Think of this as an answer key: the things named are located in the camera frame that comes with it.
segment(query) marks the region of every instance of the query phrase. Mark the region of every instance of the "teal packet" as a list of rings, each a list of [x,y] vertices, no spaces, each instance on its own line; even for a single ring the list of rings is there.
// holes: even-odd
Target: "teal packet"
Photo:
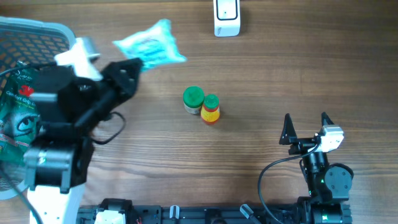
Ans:
[[[142,72],[158,65],[186,62],[171,33],[171,22],[161,19],[151,28],[113,42],[128,59],[140,58]]]
[[[39,133],[40,116],[29,98],[38,74],[34,68],[12,73],[0,95],[0,161],[22,163],[30,142]]]

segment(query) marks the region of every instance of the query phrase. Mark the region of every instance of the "yellow label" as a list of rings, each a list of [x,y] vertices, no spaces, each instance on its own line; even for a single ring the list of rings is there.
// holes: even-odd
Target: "yellow label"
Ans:
[[[220,107],[214,112],[208,112],[205,107],[202,106],[200,116],[207,122],[214,122],[220,117]]]

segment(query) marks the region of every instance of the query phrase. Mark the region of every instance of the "wood grain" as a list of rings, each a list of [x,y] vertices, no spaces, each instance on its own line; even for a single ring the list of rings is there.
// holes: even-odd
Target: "wood grain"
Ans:
[[[398,15],[393,2],[244,1],[238,37],[213,35],[210,2],[4,6],[0,14],[60,22],[95,39],[104,67],[123,56],[112,44],[161,18],[188,62],[143,74],[138,94],[117,110],[126,130],[97,147],[82,204],[106,197],[135,204],[259,203],[260,170],[288,156],[279,146],[286,113],[299,137],[320,129],[326,111],[345,131],[330,162],[355,171],[354,223],[398,218]],[[214,126],[188,114],[182,93],[191,85],[220,98]],[[97,138],[120,121],[101,124]],[[267,174],[268,202],[307,195],[298,161]],[[14,198],[0,202],[1,223],[28,223]]]

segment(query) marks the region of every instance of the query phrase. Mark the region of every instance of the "light blue plastic package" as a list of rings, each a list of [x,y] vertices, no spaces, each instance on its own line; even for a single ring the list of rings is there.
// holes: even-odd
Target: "light blue plastic package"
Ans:
[[[144,62],[142,72],[158,65],[186,62],[180,54],[171,33],[171,22],[161,19],[151,28],[133,34],[124,40],[113,42],[128,59],[140,58]]]

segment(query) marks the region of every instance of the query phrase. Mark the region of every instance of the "plastic container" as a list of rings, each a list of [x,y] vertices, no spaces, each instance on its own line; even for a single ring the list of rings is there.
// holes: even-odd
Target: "plastic container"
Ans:
[[[215,124],[220,118],[220,101],[216,95],[205,97],[200,116],[206,124]]]
[[[205,100],[205,93],[200,87],[188,87],[183,94],[184,107],[188,113],[199,114],[203,101]]]
[[[75,35],[62,24],[0,16],[0,72],[25,63],[48,63],[56,54],[65,52],[75,44]],[[0,96],[10,74],[0,78]],[[3,169],[17,185],[25,190],[25,169],[17,164],[0,161]],[[16,195],[8,184],[0,179],[0,200]]]

